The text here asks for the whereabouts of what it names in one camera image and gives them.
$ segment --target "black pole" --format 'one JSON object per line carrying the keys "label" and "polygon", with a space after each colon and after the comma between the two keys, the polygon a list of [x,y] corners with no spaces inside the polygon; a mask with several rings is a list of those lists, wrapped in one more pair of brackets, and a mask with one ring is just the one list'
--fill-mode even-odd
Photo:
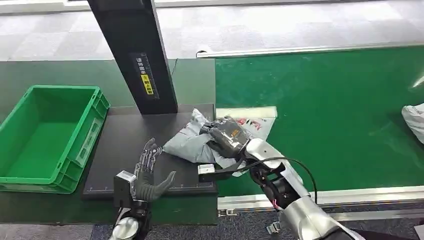
{"label": "black pole", "polygon": [[151,0],[88,0],[141,114],[178,111]]}

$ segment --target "green bin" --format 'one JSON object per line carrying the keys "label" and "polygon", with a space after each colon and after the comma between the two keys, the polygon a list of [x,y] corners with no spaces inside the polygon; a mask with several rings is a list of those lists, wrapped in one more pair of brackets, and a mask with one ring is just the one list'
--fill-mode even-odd
{"label": "green bin", "polygon": [[109,107],[97,86],[30,87],[0,125],[0,191],[74,192]]}

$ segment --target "table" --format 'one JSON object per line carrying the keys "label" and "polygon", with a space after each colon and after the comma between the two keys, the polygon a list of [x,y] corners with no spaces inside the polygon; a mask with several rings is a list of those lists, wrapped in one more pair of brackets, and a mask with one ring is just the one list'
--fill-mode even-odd
{"label": "table", "polygon": [[[214,65],[211,59],[169,61],[180,104],[215,102]],[[135,105],[113,60],[0,62],[0,72],[0,123],[34,84],[99,86],[113,107]],[[198,91],[201,88],[212,91]],[[112,201],[81,199],[91,161],[73,194],[0,192],[0,223],[114,223],[117,209]],[[213,195],[163,197],[154,202],[152,211],[153,224],[210,225],[217,222],[217,198]]]}

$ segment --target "white package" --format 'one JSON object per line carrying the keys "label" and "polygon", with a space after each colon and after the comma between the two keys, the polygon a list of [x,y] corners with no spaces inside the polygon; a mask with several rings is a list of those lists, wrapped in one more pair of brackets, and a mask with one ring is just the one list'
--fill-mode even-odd
{"label": "white package", "polygon": [[418,140],[424,144],[424,103],[417,106],[404,106],[402,116]]}

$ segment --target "warning label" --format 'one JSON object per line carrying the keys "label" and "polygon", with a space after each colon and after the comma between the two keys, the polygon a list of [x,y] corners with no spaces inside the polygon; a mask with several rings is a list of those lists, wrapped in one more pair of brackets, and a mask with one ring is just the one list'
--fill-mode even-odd
{"label": "warning label", "polygon": [[152,70],[150,69],[149,60],[145,53],[132,53],[131,59],[138,72],[140,84],[144,86],[147,99],[159,99],[159,93],[156,89],[155,80],[153,79]]}

